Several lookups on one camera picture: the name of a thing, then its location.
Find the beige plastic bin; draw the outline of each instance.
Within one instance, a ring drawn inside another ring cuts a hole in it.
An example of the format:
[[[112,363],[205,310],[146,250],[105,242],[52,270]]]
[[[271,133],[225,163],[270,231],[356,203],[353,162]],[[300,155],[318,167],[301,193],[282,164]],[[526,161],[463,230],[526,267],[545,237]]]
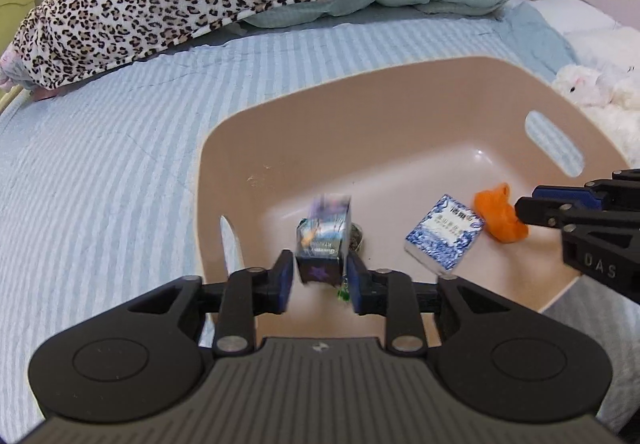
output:
[[[526,135],[537,110],[580,148],[585,168],[567,177]],[[370,269],[435,277],[404,250],[404,237],[444,193],[472,204],[475,192],[506,181],[513,199],[540,183],[583,185],[625,167],[588,119],[520,68],[460,58],[387,68],[332,81],[242,111],[204,143],[196,234],[207,281],[226,280],[224,215],[244,265],[270,267],[294,248],[296,225],[321,193],[352,196]],[[533,228],[499,244],[482,233],[456,274],[542,310],[578,274],[561,260],[559,233]],[[296,276],[287,313],[263,315],[258,337],[383,338],[383,319],[357,316],[335,289]]]

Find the bed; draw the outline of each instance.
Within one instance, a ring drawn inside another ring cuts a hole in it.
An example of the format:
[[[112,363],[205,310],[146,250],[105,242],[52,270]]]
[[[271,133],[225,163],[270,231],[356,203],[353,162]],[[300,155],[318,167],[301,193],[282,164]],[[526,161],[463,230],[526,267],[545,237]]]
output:
[[[22,92],[0,115],[0,435],[16,440],[40,420],[25,369],[47,337],[198,271],[196,156],[224,118],[330,79],[435,58],[493,56],[550,82],[577,61],[560,23],[617,26],[577,0],[509,0],[481,18],[373,4],[288,28],[233,24],[52,100]],[[537,135],[551,136],[544,127]],[[640,405],[640,309],[581,279],[547,313],[607,349],[616,375],[600,416],[619,430]]]

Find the small box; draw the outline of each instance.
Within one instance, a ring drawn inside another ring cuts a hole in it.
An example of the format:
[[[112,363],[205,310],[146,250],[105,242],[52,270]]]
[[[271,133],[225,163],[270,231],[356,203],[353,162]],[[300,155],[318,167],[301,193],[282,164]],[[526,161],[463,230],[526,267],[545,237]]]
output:
[[[444,195],[407,235],[404,248],[430,271],[449,274],[483,227],[472,209]]]
[[[296,261],[302,283],[341,284],[351,234],[350,201],[349,197],[322,197],[298,225]]]

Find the orange scrunchie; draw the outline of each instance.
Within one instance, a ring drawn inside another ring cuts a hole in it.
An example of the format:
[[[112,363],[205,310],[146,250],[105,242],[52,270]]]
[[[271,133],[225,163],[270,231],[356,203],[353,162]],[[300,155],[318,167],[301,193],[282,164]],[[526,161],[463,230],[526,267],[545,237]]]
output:
[[[509,185],[503,182],[494,189],[480,191],[474,197],[474,210],[486,222],[486,228],[500,242],[508,244],[527,238],[529,227],[517,217],[509,204]]]

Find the mattress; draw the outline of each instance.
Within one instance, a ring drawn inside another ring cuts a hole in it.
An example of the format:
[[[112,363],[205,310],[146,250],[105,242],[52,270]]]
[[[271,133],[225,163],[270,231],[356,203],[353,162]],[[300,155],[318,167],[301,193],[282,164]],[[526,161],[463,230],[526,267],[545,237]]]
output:
[[[540,44],[554,33],[540,18],[534,34],[530,42]],[[522,46],[501,39],[490,18],[425,17],[411,8],[372,7],[285,31],[227,30],[197,43],[204,45],[134,63],[63,98],[29,103],[21,94],[0,116],[6,440],[40,420],[25,380],[40,343],[193,274],[196,156],[225,117],[330,79],[418,60],[484,54],[540,69],[523,61],[532,58],[518,52]],[[557,55],[548,53],[561,63]]]

